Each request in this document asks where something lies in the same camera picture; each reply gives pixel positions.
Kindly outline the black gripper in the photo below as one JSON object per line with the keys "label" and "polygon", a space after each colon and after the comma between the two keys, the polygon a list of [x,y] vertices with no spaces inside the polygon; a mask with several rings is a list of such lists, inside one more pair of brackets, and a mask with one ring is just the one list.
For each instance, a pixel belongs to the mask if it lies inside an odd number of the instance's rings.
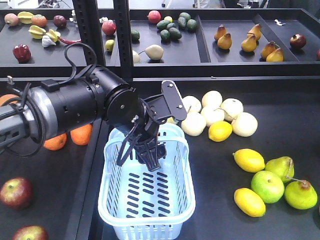
{"label": "black gripper", "polygon": [[[139,98],[139,119],[131,138],[140,164],[145,164],[150,172],[161,168],[159,160],[167,155],[166,144],[158,143],[160,125],[175,116],[175,103],[165,94],[157,94],[145,99]],[[154,150],[154,161],[150,150]]]}

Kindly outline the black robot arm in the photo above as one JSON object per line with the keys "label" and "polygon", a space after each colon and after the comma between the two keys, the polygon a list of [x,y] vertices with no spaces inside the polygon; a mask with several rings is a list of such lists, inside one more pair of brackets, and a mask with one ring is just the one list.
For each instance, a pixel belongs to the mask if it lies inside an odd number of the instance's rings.
{"label": "black robot arm", "polygon": [[151,172],[166,156],[159,143],[159,127],[173,115],[175,88],[171,82],[161,93],[142,99],[136,90],[102,66],[90,66],[67,83],[52,79],[38,87],[27,85],[18,98],[0,108],[0,146],[30,137],[42,144],[67,131],[103,119],[124,134],[116,163],[122,166],[131,152]]}

